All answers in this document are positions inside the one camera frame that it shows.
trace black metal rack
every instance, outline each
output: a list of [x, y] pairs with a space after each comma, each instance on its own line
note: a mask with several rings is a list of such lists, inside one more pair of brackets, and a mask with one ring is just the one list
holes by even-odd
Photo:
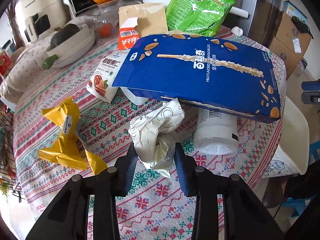
[[19, 198], [23, 192], [17, 177], [17, 167], [13, 154], [13, 113], [0, 101], [0, 186]]

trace beige air fryer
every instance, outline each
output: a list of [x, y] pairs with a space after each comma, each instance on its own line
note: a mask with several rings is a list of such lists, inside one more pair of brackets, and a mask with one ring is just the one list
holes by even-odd
[[70, 17], [62, 0], [19, 0], [15, 9], [20, 33], [24, 31], [28, 42], [62, 27]]

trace shoe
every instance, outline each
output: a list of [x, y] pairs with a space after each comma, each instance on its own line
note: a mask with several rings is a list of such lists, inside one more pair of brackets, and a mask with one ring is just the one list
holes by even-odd
[[262, 199], [262, 204], [265, 208], [275, 208], [276, 206], [287, 200], [287, 198], [284, 197], [282, 184], [286, 182], [290, 177], [292, 176], [287, 175], [282, 177], [269, 178], [268, 185]]

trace yellow wrapper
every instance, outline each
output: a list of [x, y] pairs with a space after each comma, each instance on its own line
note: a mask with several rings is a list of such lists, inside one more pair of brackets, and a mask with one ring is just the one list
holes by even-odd
[[[38, 156], [50, 162], [59, 163], [79, 170], [87, 169], [87, 162], [81, 157], [76, 141], [76, 124], [80, 119], [79, 106], [72, 97], [65, 99], [59, 106], [42, 109], [42, 114], [61, 127], [59, 137], [50, 148], [38, 150]], [[94, 175], [105, 170], [107, 164], [94, 153], [85, 150]]]

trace blue plastic stool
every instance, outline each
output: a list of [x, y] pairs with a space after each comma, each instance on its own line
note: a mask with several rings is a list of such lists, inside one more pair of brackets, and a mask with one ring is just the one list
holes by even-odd
[[[313, 155], [314, 159], [316, 161], [318, 161], [319, 155], [317, 150], [320, 149], [320, 141], [317, 141], [315, 143], [310, 144], [309, 147], [309, 162], [308, 164], [310, 165], [310, 161], [311, 161], [311, 155]], [[302, 214], [302, 212], [306, 209], [306, 201], [310, 200], [310, 202], [315, 198], [315, 196], [311, 197], [311, 198], [305, 198], [305, 199], [296, 199], [293, 200], [292, 198], [288, 198], [286, 202], [284, 202], [282, 204], [282, 206], [284, 207], [292, 207], [294, 208], [294, 211], [292, 213], [292, 218], [293, 217], [297, 217], [299, 215]]]

